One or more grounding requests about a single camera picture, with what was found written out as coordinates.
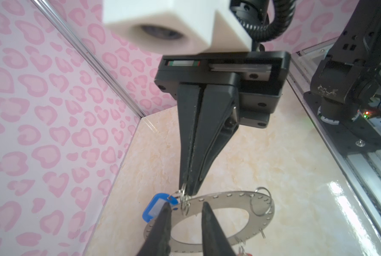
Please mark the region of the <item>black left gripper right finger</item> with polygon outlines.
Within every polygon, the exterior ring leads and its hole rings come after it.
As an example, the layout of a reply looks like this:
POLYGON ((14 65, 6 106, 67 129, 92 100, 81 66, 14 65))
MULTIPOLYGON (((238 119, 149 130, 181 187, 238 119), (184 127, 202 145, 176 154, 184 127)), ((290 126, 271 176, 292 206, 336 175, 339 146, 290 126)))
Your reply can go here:
POLYGON ((204 256, 236 256, 208 202, 202 207, 202 247, 204 256))

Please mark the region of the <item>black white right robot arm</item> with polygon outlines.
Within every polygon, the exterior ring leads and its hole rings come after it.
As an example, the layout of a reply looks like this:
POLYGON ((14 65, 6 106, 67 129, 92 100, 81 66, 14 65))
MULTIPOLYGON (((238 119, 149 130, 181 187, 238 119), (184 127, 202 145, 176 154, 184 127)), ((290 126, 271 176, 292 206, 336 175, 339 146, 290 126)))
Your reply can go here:
MULTIPOLYGON (((179 189, 194 196, 240 125, 264 129, 275 111, 291 55, 260 48, 285 32, 294 1, 231 1, 230 9, 252 38, 250 52, 165 55, 155 83, 178 103, 181 142, 179 189)), ((341 153, 381 149, 381 135, 369 128, 381 109, 369 101, 381 87, 381 1, 359 1, 353 15, 311 79, 305 98, 341 153)))

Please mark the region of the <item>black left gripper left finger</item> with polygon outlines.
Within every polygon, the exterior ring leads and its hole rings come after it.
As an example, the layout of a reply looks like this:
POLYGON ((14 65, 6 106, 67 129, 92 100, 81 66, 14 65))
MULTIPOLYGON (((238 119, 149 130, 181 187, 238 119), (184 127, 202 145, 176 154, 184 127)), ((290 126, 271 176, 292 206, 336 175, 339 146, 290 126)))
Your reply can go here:
POLYGON ((137 256, 169 256, 172 209, 165 203, 137 256))

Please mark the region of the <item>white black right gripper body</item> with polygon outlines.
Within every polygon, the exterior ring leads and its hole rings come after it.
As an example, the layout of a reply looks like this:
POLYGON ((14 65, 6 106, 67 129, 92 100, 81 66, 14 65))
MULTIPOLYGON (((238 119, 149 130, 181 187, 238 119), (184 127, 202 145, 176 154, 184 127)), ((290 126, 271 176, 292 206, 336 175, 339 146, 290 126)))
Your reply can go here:
POLYGON ((180 84, 231 85, 238 89, 241 125, 266 128, 289 72, 285 51, 164 55, 154 83, 177 99, 180 84))

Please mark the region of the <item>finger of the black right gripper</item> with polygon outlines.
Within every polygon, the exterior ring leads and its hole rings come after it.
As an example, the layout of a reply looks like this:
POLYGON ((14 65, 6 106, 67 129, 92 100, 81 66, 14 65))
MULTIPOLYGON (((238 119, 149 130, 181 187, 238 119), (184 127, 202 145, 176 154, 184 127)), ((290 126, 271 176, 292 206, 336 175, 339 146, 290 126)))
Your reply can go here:
POLYGON ((200 170, 193 170, 197 126, 202 107, 203 89, 199 85, 180 84, 177 91, 181 142, 179 186, 198 189, 200 170))
POLYGON ((239 126, 238 88, 207 85, 197 115, 186 193, 194 196, 213 161, 239 126))

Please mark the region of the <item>split ring gripped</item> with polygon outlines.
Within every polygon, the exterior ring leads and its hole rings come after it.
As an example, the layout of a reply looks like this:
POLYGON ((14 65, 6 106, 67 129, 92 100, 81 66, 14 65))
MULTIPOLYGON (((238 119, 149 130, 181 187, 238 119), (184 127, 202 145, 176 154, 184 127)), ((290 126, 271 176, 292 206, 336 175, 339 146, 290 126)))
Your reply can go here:
POLYGON ((183 183, 180 190, 180 209, 183 216, 187 216, 190 209, 190 196, 186 193, 187 185, 183 183))

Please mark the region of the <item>blue key tag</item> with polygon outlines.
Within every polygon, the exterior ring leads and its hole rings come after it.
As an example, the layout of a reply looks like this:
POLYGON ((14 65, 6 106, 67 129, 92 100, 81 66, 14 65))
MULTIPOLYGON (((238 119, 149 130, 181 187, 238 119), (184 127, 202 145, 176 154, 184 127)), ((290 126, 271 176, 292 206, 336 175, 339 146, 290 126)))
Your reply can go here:
POLYGON ((169 203, 170 206, 175 206, 178 204, 178 200, 174 196, 166 193, 156 194, 143 211, 142 219, 146 223, 149 223, 151 220, 155 219, 159 215, 165 203, 169 203))

